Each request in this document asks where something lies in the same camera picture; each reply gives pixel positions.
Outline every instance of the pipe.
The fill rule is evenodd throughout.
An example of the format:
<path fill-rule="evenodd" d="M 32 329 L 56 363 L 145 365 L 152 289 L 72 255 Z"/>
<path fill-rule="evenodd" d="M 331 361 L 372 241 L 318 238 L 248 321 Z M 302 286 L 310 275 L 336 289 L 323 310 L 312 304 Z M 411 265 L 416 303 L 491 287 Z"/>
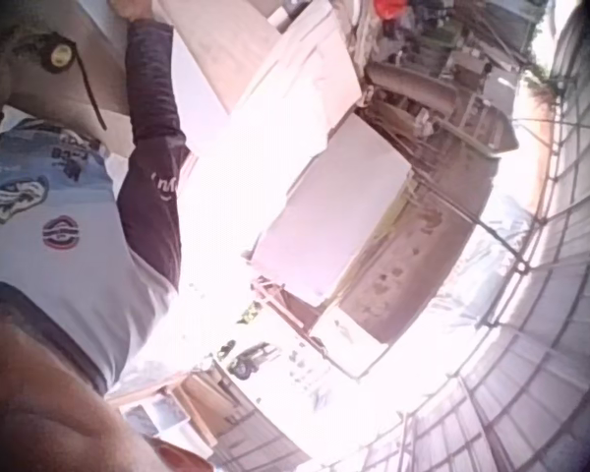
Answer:
<path fill-rule="evenodd" d="M 404 95 L 449 118 L 457 102 L 456 88 L 439 79 L 403 67 L 373 63 L 366 74 L 375 86 Z"/>

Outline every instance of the man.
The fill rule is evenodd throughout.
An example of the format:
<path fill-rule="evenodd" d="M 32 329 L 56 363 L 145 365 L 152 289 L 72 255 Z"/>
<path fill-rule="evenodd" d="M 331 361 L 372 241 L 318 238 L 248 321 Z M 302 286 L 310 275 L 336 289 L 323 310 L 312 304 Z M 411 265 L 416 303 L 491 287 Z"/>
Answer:
<path fill-rule="evenodd" d="M 113 4 L 131 22 L 135 142 L 117 203 L 96 141 L 34 119 L 0 135 L 0 471 L 167 470 L 102 395 L 176 294 L 175 182 L 189 152 L 172 28 L 150 0 Z M 0 121 L 17 41 L 0 42 Z"/>

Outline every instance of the wooden board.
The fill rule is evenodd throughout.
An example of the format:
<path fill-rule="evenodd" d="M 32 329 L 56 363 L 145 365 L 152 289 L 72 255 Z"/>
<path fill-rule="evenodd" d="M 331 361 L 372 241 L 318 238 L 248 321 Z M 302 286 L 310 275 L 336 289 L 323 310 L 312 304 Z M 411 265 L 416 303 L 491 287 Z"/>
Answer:
<path fill-rule="evenodd" d="M 297 17 L 259 68 L 245 99 L 258 93 L 285 96 L 307 75 L 321 95 L 329 131 L 362 93 L 341 25 L 328 0 L 315 0 Z"/>
<path fill-rule="evenodd" d="M 160 0 L 223 106 L 234 109 L 280 34 L 245 0 Z"/>

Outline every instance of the black strap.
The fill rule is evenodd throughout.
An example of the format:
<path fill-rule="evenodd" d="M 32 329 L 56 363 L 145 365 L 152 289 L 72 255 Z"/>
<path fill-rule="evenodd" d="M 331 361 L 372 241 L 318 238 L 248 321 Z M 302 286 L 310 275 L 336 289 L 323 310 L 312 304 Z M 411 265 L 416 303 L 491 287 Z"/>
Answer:
<path fill-rule="evenodd" d="M 102 118 L 102 114 L 100 113 L 100 109 L 98 108 L 98 103 L 96 103 L 96 98 L 94 97 L 94 92 L 91 89 L 91 85 L 89 84 L 89 77 L 88 72 L 86 71 L 86 65 L 81 58 L 81 54 L 79 54 L 79 49 L 77 48 L 77 43 L 74 41 L 70 41 L 71 46 L 74 48 L 75 54 L 77 55 L 77 62 L 79 63 L 79 69 L 81 69 L 81 75 L 83 76 L 83 83 L 86 86 L 86 92 L 88 93 L 89 102 L 91 106 L 94 107 L 94 113 L 96 113 L 96 118 L 98 119 L 98 123 L 103 130 L 107 131 L 107 125 L 105 124 L 105 120 Z"/>

